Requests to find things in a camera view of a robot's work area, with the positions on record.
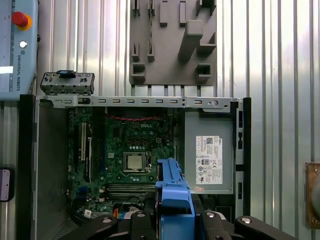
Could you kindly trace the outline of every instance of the chip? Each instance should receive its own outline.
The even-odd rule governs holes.
[[[128,155],[127,169],[142,169],[142,155]]]

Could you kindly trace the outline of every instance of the dell logo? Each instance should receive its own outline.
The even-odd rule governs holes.
[[[140,125],[141,128],[152,128],[151,124],[141,124]]]

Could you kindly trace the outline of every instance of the white label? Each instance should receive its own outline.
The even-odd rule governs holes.
[[[91,212],[90,210],[87,210],[87,209],[84,210],[84,216],[85,216],[86,218],[88,218],[88,219],[91,217],[91,213],[92,213],[92,212]]]
[[[222,139],[219,136],[196,136],[195,142],[195,183],[197,185],[222,184]]]

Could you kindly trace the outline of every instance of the pcie slot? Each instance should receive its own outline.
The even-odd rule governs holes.
[[[91,183],[92,178],[92,137],[86,140],[85,150],[85,181]]]
[[[73,165],[75,171],[78,172],[79,165],[79,125],[74,125],[73,130]]]
[[[81,161],[86,160],[87,123],[81,124]]]

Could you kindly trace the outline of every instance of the small bracket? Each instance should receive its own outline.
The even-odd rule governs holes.
[[[320,216],[317,215],[317,210],[320,206],[314,206],[316,190],[320,189],[320,163],[306,162],[305,163],[305,220],[310,229],[320,229]]]
[[[72,70],[46,72],[40,88],[46,95],[76,94],[91,95],[94,93],[93,73],[76,73]]]

